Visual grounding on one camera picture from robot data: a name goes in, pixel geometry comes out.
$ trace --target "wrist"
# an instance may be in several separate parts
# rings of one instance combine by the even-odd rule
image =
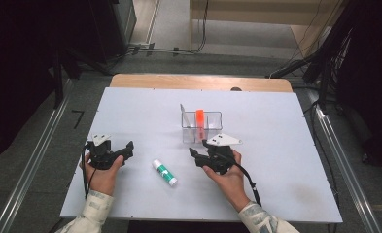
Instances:
[[[242,209],[248,205],[248,203],[250,202],[251,200],[248,198],[247,195],[243,195],[243,196],[240,196],[236,199],[233,199],[230,201],[230,204],[232,204],[233,208],[235,209],[235,211],[237,213],[239,213],[240,211],[242,211]]]

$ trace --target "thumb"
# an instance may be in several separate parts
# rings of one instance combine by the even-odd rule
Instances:
[[[217,180],[217,178],[218,178],[218,174],[216,174],[215,172],[214,172],[214,170],[212,170],[212,168],[210,168],[210,167],[208,167],[208,166],[203,166],[202,167],[202,169],[203,169],[203,171],[206,173],[206,175],[210,178],[210,179],[212,179],[214,182]]]
[[[114,163],[112,164],[112,167],[110,168],[111,170],[113,170],[115,173],[121,168],[122,164],[123,164],[123,156],[119,155]]]

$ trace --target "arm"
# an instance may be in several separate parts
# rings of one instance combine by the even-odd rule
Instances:
[[[87,180],[90,181],[90,192],[84,210],[80,216],[56,231],[56,233],[101,232],[102,225],[112,208],[116,174],[122,166],[123,157],[119,156],[109,170],[95,170],[88,164],[89,158],[90,154],[87,154],[85,156],[85,167]]]
[[[236,162],[241,164],[241,154],[234,150],[233,156]],[[298,232],[286,221],[270,215],[260,205],[248,198],[243,185],[244,175],[238,167],[232,166],[224,175],[218,175],[207,166],[203,167],[203,171],[218,185],[226,199],[239,213],[239,217],[249,232]]]

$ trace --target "orange object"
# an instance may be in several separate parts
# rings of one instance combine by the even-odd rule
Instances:
[[[197,140],[202,141],[205,139],[205,114],[203,110],[196,110],[196,128],[197,128]]]

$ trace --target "metal rail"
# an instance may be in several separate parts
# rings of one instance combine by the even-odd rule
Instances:
[[[309,91],[308,94],[312,103],[318,100],[318,95],[316,93]],[[351,197],[354,200],[355,207],[360,214],[361,220],[363,221],[366,232],[382,233],[382,229],[369,205],[369,202],[363,189],[361,188],[358,178],[355,175],[354,170],[349,163],[338,138],[335,135],[332,125],[330,124],[329,116],[324,115],[319,107],[317,107],[316,112],[318,114],[318,120],[321,123],[325,136],[327,137],[327,141],[330,144],[332,154],[350,191]]]
[[[35,150],[27,162],[26,167],[23,170],[18,182],[13,189],[6,206],[0,216],[0,232],[9,232],[13,221],[15,220],[18,209],[24,200],[27,190],[33,181],[37,169],[39,168],[40,162],[42,161],[46,149],[51,141],[54,130],[56,129],[60,119],[66,109],[67,103],[69,101],[70,93],[74,85],[71,80],[67,80],[64,86],[64,99],[56,110],[53,110],[52,115],[46,125],[39,142],[36,145]]]

